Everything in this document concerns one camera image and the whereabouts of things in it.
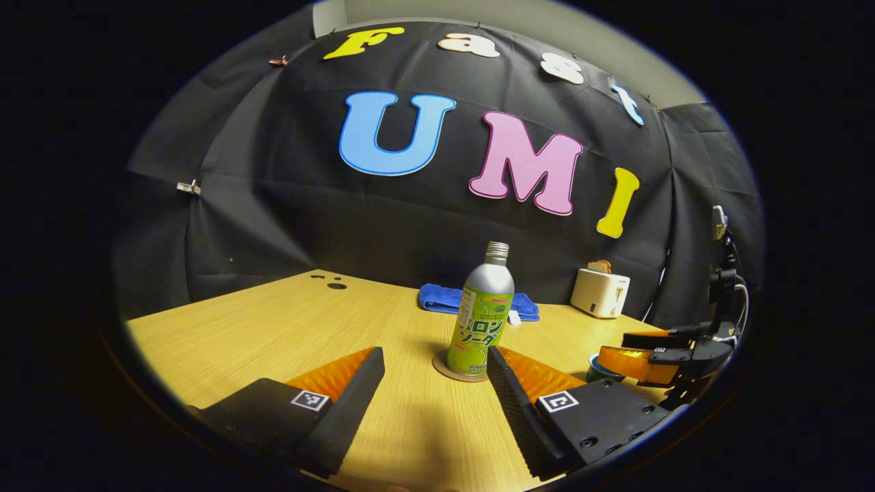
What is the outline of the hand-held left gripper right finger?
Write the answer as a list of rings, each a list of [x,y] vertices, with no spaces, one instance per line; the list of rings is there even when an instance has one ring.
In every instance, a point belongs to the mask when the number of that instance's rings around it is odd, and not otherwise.
[[[635,448],[674,413],[610,378],[587,383],[508,348],[487,374],[531,476],[549,480]]]

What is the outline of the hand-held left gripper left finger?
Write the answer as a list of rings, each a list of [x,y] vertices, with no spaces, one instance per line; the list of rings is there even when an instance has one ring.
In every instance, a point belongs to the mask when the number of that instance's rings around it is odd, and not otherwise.
[[[337,474],[385,374],[380,346],[287,382],[259,378],[189,411],[250,454],[321,478]]]

